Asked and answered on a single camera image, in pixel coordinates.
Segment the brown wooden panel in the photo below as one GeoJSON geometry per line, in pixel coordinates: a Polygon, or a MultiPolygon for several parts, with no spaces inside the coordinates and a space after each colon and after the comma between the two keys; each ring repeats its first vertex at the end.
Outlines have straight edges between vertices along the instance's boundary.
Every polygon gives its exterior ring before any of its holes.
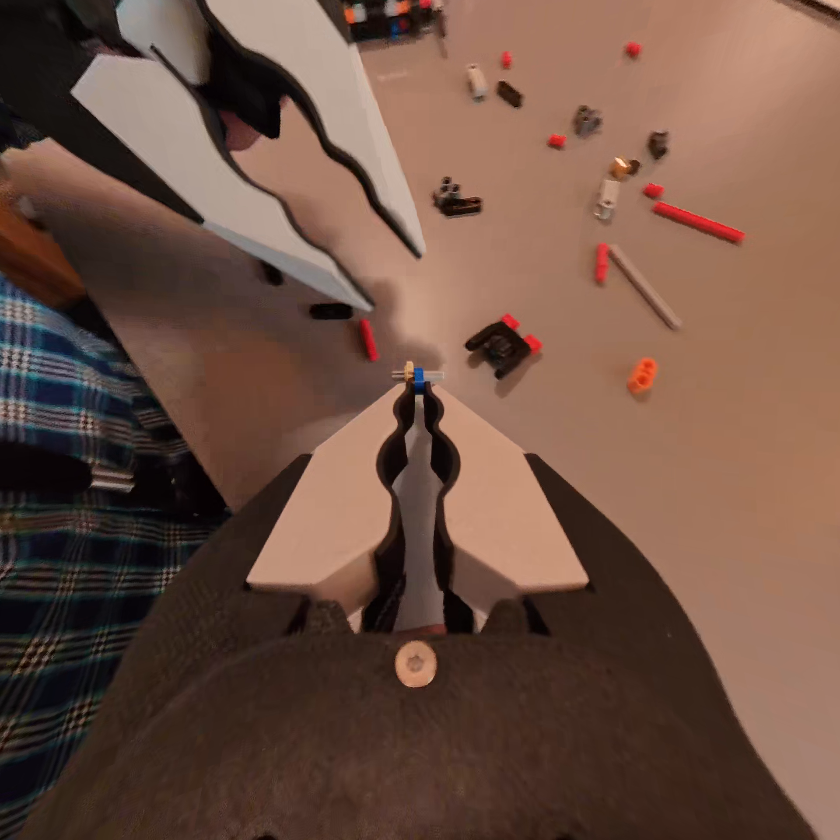
{"type": "Polygon", "coordinates": [[[16,287],[53,309],[70,308],[88,296],[57,242],[5,196],[1,200],[1,271],[16,287]]]}

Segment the black frame with red pins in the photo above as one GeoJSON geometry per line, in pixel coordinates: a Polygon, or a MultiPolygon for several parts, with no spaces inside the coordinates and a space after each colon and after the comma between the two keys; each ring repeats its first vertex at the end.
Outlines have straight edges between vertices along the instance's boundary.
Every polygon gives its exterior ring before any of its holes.
{"type": "Polygon", "coordinates": [[[479,354],[502,381],[528,358],[540,354],[543,343],[533,334],[521,335],[520,321],[510,313],[489,324],[465,342],[465,350],[479,354]]]}

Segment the partly built lego model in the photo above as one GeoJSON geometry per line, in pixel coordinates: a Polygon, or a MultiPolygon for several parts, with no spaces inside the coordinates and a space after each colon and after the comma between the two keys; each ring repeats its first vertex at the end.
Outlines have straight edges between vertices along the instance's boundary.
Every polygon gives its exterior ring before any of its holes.
{"type": "Polygon", "coordinates": [[[345,22],[356,43],[414,39],[442,21],[443,1],[343,1],[345,22]]]}

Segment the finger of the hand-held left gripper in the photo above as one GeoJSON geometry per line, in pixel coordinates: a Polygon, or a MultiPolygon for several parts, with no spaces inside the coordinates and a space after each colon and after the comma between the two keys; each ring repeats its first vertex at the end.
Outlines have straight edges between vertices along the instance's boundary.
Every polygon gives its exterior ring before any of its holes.
{"type": "Polygon", "coordinates": [[[275,139],[291,100],[324,153],[351,172],[380,219],[420,258],[425,242],[341,2],[117,2],[122,39],[162,56],[219,112],[275,139]]]}
{"type": "Polygon", "coordinates": [[[238,166],[216,113],[162,55],[98,54],[71,93],[206,230],[327,298],[373,311],[366,290],[305,235],[283,199],[238,166]]]}

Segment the person's left hand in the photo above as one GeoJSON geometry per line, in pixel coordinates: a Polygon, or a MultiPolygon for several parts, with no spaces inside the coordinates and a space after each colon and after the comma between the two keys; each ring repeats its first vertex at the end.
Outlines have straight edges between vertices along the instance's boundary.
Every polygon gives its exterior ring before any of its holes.
{"type": "Polygon", "coordinates": [[[246,151],[262,137],[259,131],[234,112],[219,110],[217,115],[224,128],[225,144],[229,152],[246,151]]]}

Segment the small grey axle with gears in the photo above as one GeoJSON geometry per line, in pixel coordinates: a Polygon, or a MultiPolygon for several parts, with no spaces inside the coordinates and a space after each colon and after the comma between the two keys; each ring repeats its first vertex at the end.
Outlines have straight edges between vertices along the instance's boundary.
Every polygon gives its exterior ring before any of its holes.
{"type": "Polygon", "coordinates": [[[420,396],[426,392],[428,386],[441,383],[445,379],[445,373],[425,369],[408,360],[401,368],[391,372],[391,378],[394,382],[410,385],[415,396],[420,396]]]}

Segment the long red axle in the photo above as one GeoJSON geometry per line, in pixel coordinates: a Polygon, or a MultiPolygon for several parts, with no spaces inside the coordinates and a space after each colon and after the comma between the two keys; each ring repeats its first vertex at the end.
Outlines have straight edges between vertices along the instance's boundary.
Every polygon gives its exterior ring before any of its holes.
{"type": "Polygon", "coordinates": [[[745,239],[744,232],[735,227],[727,226],[674,205],[656,202],[652,206],[652,210],[655,215],[668,219],[675,224],[694,229],[704,235],[721,239],[733,245],[740,245],[745,239]]]}

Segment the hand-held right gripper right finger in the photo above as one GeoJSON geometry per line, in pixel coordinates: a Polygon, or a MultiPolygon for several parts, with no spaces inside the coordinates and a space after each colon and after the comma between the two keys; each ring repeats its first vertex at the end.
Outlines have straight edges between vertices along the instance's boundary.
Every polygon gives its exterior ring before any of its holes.
{"type": "Polygon", "coordinates": [[[501,601],[586,588],[524,449],[440,385],[425,386],[423,409],[442,482],[433,551],[447,630],[474,633],[501,601]]]}

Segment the person's blue plaid shirt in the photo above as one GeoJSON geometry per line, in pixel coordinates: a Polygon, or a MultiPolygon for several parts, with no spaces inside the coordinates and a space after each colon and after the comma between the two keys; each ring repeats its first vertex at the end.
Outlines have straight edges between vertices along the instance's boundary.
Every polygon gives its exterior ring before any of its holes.
{"type": "MultiPolygon", "coordinates": [[[[1,281],[2,442],[96,466],[191,452],[129,356],[1,281]]],[[[2,491],[1,837],[84,739],[154,602],[228,517],[2,491]]]]}

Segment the long grey axle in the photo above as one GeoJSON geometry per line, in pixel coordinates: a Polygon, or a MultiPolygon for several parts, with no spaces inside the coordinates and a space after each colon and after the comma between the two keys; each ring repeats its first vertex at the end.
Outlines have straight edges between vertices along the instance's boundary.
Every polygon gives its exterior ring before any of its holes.
{"type": "Polygon", "coordinates": [[[682,320],[657,293],[656,289],[653,288],[643,273],[627,258],[624,252],[616,245],[607,246],[607,252],[612,262],[642,296],[649,307],[658,315],[661,321],[673,331],[682,329],[682,320]]]}

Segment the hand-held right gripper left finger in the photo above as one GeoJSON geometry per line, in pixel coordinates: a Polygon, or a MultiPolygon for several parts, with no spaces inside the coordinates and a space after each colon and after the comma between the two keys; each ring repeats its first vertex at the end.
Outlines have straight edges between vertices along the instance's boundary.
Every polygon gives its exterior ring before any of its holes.
{"type": "Polygon", "coordinates": [[[312,451],[248,573],[252,590],[337,602],[355,629],[393,629],[406,582],[393,485],[414,411],[413,385],[396,385],[312,451]]]}

